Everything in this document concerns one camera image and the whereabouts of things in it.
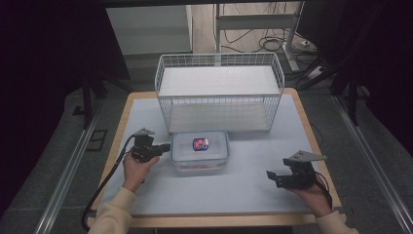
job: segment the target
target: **sleeve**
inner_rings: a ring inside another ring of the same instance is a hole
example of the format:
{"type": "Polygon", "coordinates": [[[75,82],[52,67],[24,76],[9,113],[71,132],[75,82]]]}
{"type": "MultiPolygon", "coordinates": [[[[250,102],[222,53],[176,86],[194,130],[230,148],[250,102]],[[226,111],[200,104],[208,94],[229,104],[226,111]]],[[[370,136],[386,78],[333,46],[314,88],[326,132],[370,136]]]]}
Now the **sleeve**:
{"type": "Polygon", "coordinates": [[[316,218],[323,234],[358,234],[358,231],[350,228],[344,223],[340,214],[335,211],[329,215],[316,218]]]}
{"type": "Polygon", "coordinates": [[[121,187],[112,201],[97,210],[96,220],[89,233],[127,233],[131,225],[130,208],[135,199],[134,193],[121,187]]]}

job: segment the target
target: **person's left hand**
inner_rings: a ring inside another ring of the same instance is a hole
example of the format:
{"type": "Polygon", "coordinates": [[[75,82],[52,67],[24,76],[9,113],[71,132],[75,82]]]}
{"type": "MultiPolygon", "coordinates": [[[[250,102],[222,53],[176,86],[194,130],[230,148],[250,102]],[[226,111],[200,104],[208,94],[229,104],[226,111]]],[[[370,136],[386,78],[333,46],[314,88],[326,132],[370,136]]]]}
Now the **person's left hand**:
{"type": "Polygon", "coordinates": [[[159,159],[160,157],[156,156],[147,163],[141,163],[132,158],[131,153],[128,153],[124,158],[125,181],[122,186],[134,193],[145,180],[152,166],[159,162],[159,159]]]}

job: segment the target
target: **wire basket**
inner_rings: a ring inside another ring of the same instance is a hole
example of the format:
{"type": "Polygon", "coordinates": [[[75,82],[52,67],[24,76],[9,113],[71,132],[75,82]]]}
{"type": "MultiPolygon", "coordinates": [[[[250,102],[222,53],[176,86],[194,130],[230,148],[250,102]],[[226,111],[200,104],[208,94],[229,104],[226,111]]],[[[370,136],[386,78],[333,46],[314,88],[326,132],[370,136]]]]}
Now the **wire basket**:
{"type": "Polygon", "coordinates": [[[155,78],[169,133],[269,132],[283,87],[274,53],[163,55],[155,78]]]}

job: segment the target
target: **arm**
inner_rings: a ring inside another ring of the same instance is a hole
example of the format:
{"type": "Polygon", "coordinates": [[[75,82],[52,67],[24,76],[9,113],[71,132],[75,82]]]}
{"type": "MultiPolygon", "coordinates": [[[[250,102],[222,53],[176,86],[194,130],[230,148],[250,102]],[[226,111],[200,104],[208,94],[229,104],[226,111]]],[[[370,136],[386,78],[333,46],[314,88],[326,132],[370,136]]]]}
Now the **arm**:
{"type": "MultiPolygon", "coordinates": [[[[324,185],[318,175],[317,180],[324,185]]],[[[297,194],[310,208],[323,234],[358,234],[357,230],[346,225],[338,212],[333,212],[330,209],[327,199],[315,184],[306,190],[288,189],[288,191],[297,194]]]]}
{"type": "Polygon", "coordinates": [[[97,210],[96,220],[89,233],[127,233],[131,225],[130,208],[136,199],[134,192],[158,161],[159,157],[154,157],[147,163],[140,163],[130,153],[125,156],[124,184],[112,201],[97,210]]]}

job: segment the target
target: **metal rail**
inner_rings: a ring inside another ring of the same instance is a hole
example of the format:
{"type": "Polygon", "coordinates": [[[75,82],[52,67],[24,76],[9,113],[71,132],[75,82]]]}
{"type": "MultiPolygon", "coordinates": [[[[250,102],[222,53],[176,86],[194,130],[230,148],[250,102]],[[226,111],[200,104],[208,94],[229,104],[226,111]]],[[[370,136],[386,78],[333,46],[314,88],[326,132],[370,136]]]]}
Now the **metal rail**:
{"type": "Polygon", "coordinates": [[[380,166],[379,161],[377,160],[374,152],[371,150],[369,144],[364,138],[359,127],[355,126],[352,120],[347,114],[346,104],[338,97],[333,97],[333,101],[336,103],[337,108],[341,114],[341,117],[344,119],[350,134],[354,138],[361,155],[367,163],[368,168],[370,169],[373,177],[376,179],[377,184],[383,192],[387,202],[389,203],[395,218],[403,229],[404,233],[412,234],[413,233],[413,219],[408,211],[406,205],[401,200],[400,195],[392,186],[392,183],[389,181],[386,173],[383,168],[380,166]]]}
{"type": "Polygon", "coordinates": [[[94,126],[96,125],[98,113],[100,111],[102,103],[103,100],[96,100],[96,104],[94,105],[93,119],[88,128],[83,130],[82,135],[78,143],[76,144],[76,147],[73,150],[73,153],[70,156],[70,159],[67,162],[63,173],[60,176],[55,191],[53,192],[51,199],[49,200],[49,203],[44,210],[39,223],[37,224],[36,230],[34,231],[35,234],[51,232],[52,227],[55,224],[58,211],[61,208],[67,190],[69,189],[72,179],[76,174],[76,170],[79,166],[80,161],[82,160],[86,146],[88,145],[89,139],[92,135],[92,132],[94,131],[94,126]]]}

